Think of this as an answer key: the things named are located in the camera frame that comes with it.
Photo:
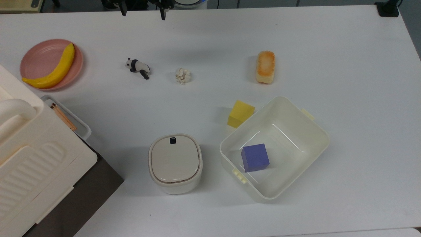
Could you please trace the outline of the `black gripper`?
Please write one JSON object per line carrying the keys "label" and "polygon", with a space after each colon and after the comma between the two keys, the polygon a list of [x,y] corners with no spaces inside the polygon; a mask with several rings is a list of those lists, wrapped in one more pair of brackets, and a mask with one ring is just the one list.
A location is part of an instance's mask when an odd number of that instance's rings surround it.
{"label": "black gripper", "polygon": [[146,10],[149,5],[155,5],[160,9],[162,20],[166,19],[168,9],[172,9],[175,5],[174,0],[102,0],[101,3],[107,9],[120,8],[123,16],[126,16],[127,10]]}

